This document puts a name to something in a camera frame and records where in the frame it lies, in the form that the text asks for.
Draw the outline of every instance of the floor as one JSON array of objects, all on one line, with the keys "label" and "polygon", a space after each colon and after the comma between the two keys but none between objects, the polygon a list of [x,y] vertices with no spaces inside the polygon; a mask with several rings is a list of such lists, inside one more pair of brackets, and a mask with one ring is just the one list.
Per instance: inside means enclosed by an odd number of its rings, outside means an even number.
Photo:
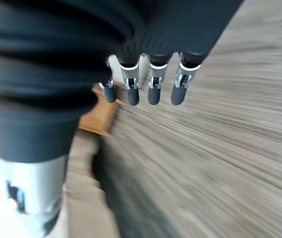
[{"label": "floor", "polygon": [[245,1],[175,107],[177,62],[105,141],[122,237],[282,238],[282,1]]}]

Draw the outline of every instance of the wooden board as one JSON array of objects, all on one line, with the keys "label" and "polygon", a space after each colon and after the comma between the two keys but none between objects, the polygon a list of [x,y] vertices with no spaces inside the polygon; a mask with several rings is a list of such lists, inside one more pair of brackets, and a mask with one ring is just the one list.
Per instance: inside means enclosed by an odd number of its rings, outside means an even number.
[{"label": "wooden board", "polygon": [[93,92],[98,96],[98,104],[92,111],[81,117],[78,128],[109,136],[109,129],[119,104],[117,102],[108,103],[101,90],[93,88]]}]

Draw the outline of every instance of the silver metal joint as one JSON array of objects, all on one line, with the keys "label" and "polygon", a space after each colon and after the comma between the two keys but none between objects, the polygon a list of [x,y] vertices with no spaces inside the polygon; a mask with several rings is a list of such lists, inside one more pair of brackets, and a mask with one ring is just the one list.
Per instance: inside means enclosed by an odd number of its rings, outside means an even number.
[{"label": "silver metal joint", "polygon": [[111,78],[107,83],[103,84],[103,83],[99,83],[99,86],[104,89],[105,86],[107,86],[108,88],[112,88],[113,87],[113,79]]},{"label": "silver metal joint", "polygon": [[188,88],[189,83],[194,78],[200,66],[201,64],[194,68],[186,68],[182,65],[182,63],[179,63],[179,67],[175,75],[175,87],[179,88],[181,85],[184,85],[184,88]]},{"label": "silver metal joint", "polygon": [[121,65],[121,71],[126,89],[130,90],[131,86],[133,86],[134,89],[137,89],[139,82],[139,63],[137,63],[136,66],[130,68]]},{"label": "silver metal joint", "polygon": [[167,65],[168,64],[165,64],[163,66],[155,66],[150,63],[148,71],[148,80],[150,88],[154,88],[154,86],[157,86],[158,89],[161,89]]}]

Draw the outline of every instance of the black rubber sleeve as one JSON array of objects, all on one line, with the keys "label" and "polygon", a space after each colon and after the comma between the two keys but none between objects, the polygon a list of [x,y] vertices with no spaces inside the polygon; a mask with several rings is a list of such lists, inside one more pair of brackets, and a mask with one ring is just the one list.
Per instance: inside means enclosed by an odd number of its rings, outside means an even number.
[{"label": "black rubber sleeve", "polygon": [[116,101],[116,93],[114,86],[112,88],[105,87],[102,89],[105,99],[108,103],[114,103]]},{"label": "black rubber sleeve", "polygon": [[171,102],[174,105],[180,105],[185,99],[186,91],[187,89],[184,88],[183,85],[181,85],[179,88],[176,88],[174,85],[171,93]]},{"label": "black rubber sleeve", "polygon": [[139,89],[130,88],[129,90],[127,90],[127,98],[130,105],[136,106],[140,101]]},{"label": "black rubber sleeve", "polygon": [[159,103],[161,98],[161,89],[158,89],[157,86],[149,88],[148,100],[151,105],[156,105]]}]

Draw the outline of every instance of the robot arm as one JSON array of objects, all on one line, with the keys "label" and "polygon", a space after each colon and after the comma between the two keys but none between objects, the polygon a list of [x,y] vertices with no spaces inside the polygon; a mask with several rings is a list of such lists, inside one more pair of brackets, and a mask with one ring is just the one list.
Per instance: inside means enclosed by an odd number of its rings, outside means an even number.
[{"label": "robot arm", "polygon": [[138,57],[149,55],[149,103],[182,52],[171,97],[196,70],[242,0],[0,0],[0,166],[17,213],[48,234],[62,199],[67,156],[99,82],[115,100],[106,60],[116,54],[128,100],[139,102]]}]

